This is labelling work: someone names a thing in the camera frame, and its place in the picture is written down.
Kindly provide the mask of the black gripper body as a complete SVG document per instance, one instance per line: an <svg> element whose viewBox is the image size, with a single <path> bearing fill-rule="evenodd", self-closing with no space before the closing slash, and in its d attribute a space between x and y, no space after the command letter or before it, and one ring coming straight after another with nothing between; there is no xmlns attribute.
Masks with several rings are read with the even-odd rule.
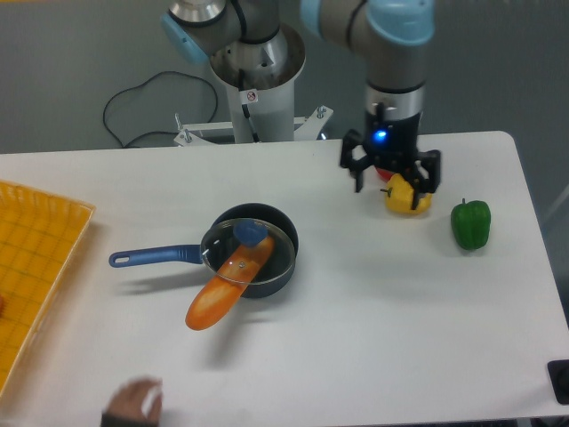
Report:
<svg viewBox="0 0 569 427"><path fill-rule="evenodd" d="M385 104L376 104L372 113L365 113L364 149L377 169L405 175L418 158L421 113L394 119L394 111Z"/></svg>

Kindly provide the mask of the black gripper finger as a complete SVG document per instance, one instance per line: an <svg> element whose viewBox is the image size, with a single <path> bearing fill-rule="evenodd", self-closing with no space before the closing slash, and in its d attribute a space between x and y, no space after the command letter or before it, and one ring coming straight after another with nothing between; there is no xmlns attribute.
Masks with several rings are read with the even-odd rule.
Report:
<svg viewBox="0 0 569 427"><path fill-rule="evenodd" d="M442 153L438 149L418 152L406 169L406 181L413 189L411 209L416 210L422 195L434 194L441 182Z"/></svg>
<svg viewBox="0 0 569 427"><path fill-rule="evenodd" d="M369 167L367 152L359 159L354 157L354 151L364 149L364 138L356 130L350 129L342 138L340 167L349 170L349 175L355 180L355 192L359 193L364 186L364 171Z"/></svg>

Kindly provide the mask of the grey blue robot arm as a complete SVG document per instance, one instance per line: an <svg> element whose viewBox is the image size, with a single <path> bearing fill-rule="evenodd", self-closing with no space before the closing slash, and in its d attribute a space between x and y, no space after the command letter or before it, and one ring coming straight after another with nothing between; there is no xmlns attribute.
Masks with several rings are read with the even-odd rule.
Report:
<svg viewBox="0 0 569 427"><path fill-rule="evenodd" d="M441 174L439 151L417 147L433 3L304 1L301 19L366 64L365 131L345 134L341 167L356 182L369 167L399 174L417 210ZM300 35L281 21L278 2L175 1L161 24L185 60L209 64L226 86L237 141L293 137L293 83L306 53Z"/></svg>

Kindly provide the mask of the dark sleeved forearm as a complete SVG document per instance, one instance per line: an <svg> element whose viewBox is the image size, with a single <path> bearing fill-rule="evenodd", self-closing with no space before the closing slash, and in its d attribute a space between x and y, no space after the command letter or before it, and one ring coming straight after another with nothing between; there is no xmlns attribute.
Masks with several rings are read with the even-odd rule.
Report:
<svg viewBox="0 0 569 427"><path fill-rule="evenodd" d="M100 419L100 427L157 427L158 423L148 420L136 420L111 413L103 413Z"/></svg>

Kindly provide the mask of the person's hand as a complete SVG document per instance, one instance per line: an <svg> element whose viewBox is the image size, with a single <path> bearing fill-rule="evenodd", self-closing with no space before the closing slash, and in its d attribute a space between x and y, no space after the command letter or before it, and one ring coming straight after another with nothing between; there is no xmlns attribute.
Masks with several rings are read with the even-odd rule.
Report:
<svg viewBox="0 0 569 427"><path fill-rule="evenodd" d="M142 377L121 386L111 397L104 414L137 423L159 423L163 405L163 382L161 379ZM151 391L158 391L149 409L143 410L143 403Z"/></svg>

